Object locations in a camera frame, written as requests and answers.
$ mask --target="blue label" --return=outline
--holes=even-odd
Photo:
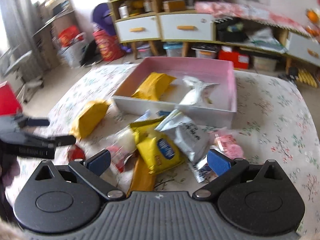
[[[171,148],[171,146],[167,143],[166,140],[164,139],[160,139],[157,142],[158,148],[160,150],[160,152],[162,153],[162,155],[168,159],[171,160],[174,157],[174,151]]]

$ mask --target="yellow package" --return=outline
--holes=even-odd
[[[150,174],[159,174],[184,161],[173,141],[164,133],[154,130],[164,118],[130,124],[137,149],[148,166]]]
[[[88,102],[73,121],[69,134],[77,139],[86,138],[106,115],[109,106],[102,99]]]
[[[132,97],[159,101],[160,97],[167,90],[170,83],[175,79],[175,77],[169,76],[167,74],[152,72],[138,87]]]

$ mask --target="gray ribbed panel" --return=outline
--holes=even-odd
[[[288,233],[278,237],[250,236],[222,220],[210,203],[195,201],[187,192],[133,192],[111,202],[92,224],[63,236],[27,232],[31,240],[296,240]]]

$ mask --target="curtain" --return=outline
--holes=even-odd
[[[33,39],[42,24],[31,0],[0,0],[0,9],[9,45],[19,45],[15,58],[32,50],[32,57],[20,68],[23,80],[28,82],[49,70],[50,66],[42,58]]]

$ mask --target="white drawer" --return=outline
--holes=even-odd
[[[160,39],[156,16],[125,20],[116,23],[120,42]]]
[[[289,34],[288,54],[320,66],[320,45],[295,33]]]
[[[160,15],[162,38],[163,40],[213,41],[212,20],[213,17],[210,14]]]

